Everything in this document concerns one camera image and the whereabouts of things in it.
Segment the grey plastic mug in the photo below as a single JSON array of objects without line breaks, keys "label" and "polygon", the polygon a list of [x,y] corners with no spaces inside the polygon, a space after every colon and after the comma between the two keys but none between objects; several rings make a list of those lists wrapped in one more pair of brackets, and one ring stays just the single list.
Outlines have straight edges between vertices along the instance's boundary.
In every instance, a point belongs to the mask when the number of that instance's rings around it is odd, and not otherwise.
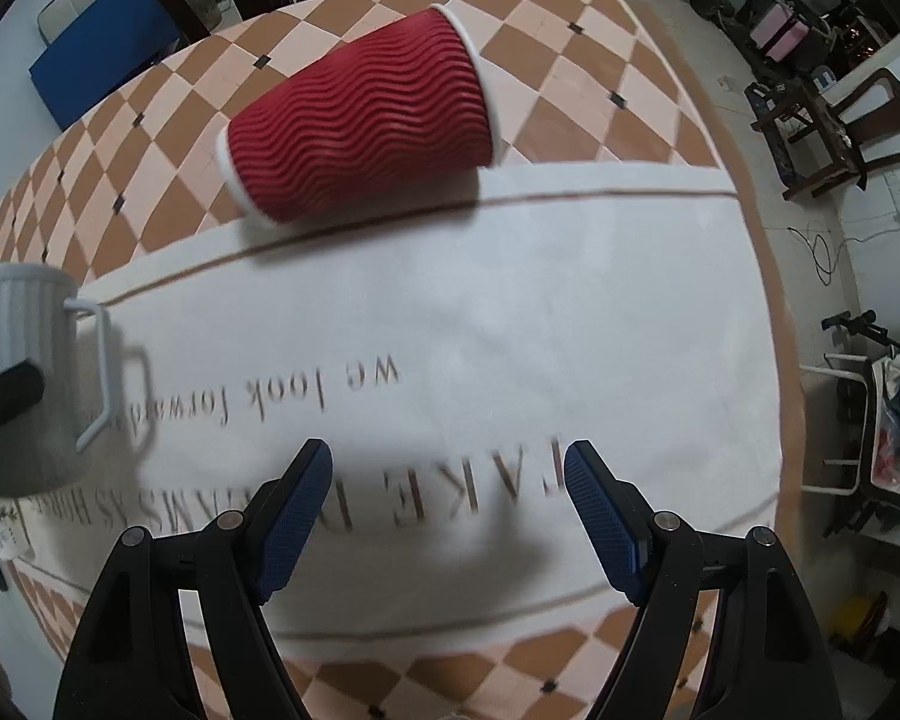
[{"label": "grey plastic mug", "polygon": [[0,263],[0,372],[30,361],[40,403],[0,429],[0,496],[29,497],[109,476],[128,481],[152,437],[131,436],[128,374],[144,361],[107,307],[38,263]]}]

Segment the white printed paper cup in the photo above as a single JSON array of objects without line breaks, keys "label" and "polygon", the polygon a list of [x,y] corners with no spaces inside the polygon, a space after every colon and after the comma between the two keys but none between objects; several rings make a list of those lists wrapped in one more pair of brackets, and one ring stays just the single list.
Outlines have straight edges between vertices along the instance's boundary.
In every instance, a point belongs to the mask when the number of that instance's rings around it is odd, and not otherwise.
[{"label": "white printed paper cup", "polygon": [[0,497],[0,559],[14,561],[18,557],[32,557],[27,527],[23,522],[22,507],[15,499]]}]

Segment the red corrugated paper cup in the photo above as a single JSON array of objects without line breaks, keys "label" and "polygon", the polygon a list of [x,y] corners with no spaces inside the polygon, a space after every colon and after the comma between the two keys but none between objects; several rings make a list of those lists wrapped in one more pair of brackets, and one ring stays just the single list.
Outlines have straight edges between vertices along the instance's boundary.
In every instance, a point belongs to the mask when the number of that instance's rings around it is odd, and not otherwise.
[{"label": "red corrugated paper cup", "polygon": [[245,215],[284,224],[493,166],[502,137],[470,34],[430,5],[261,94],[222,128],[215,151]]}]

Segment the white chair with clothes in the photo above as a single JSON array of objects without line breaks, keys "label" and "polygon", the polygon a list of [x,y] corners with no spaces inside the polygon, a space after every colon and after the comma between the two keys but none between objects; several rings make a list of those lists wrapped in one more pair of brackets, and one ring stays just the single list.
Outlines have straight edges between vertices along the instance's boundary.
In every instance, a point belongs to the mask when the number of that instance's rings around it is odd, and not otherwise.
[{"label": "white chair with clothes", "polygon": [[873,310],[861,314],[841,312],[821,320],[825,332],[839,330],[850,338],[863,338],[884,349],[871,359],[854,353],[827,353],[821,367],[806,366],[813,376],[836,381],[837,421],[855,426],[859,437],[848,444],[852,455],[832,463],[847,473],[841,486],[803,489],[836,499],[827,536],[859,533],[870,520],[882,532],[900,527],[900,341],[881,327]]}]

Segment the blue cushioned bench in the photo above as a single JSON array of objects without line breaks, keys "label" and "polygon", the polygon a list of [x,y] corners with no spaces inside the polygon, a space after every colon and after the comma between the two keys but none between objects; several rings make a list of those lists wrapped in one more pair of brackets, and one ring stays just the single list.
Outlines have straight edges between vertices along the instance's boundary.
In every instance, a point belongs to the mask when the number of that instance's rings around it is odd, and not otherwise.
[{"label": "blue cushioned bench", "polygon": [[167,54],[180,32],[157,0],[95,0],[35,60],[30,80],[66,130]]}]

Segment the checkered lettered tablecloth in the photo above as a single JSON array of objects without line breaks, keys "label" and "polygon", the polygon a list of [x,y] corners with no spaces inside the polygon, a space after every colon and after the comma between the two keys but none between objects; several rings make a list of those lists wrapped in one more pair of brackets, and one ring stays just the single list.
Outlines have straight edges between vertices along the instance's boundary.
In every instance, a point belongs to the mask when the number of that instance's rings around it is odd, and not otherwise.
[{"label": "checkered lettered tablecloth", "polygon": [[[430,5],[493,93],[491,169],[287,226],[245,215],[215,142],[289,76]],[[637,0],[312,0],[183,49],[82,115],[0,202],[0,263],[107,307],[128,481],[22,507],[0,694],[52,713],[116,537],[199,530],[304,440],[334,478],[266,621],[320,718],[578,718],[632,614],[562,457],[587,439],[660,509],[795,530],[805,455],[781,273],[688,43]]]}]

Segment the brown wooden chair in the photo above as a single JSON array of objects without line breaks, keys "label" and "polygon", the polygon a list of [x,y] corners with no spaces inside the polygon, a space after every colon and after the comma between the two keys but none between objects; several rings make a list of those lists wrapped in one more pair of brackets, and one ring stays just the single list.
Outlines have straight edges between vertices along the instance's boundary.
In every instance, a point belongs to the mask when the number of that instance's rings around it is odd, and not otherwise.
[{"label": "brown wooden chair", "polygon": [[[888,68],[870,73],[837,103],[802,80],[777,89],[754,82],[745,98],[754,112],[751,128],[766,140],[786,202],[802,193],[817,199],[849,182],[865,190],[871,174],[900,164],[900,81]],[[829,161],[803,176],[790,148],[809,135],[820,137]]]}]

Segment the pink seated exercise machine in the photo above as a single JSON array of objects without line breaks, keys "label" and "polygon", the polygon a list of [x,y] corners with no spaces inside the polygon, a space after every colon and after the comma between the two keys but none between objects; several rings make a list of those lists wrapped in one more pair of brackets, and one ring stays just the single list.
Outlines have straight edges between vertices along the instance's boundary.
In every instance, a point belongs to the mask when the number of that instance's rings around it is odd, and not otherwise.
[{"label": "pink seated exercise machine", "polygon": [[842,78],[891,43],[891,32],[865,0],[831,8],[805,0],[683,0],[730,39],[764,85],[831,71]]}]

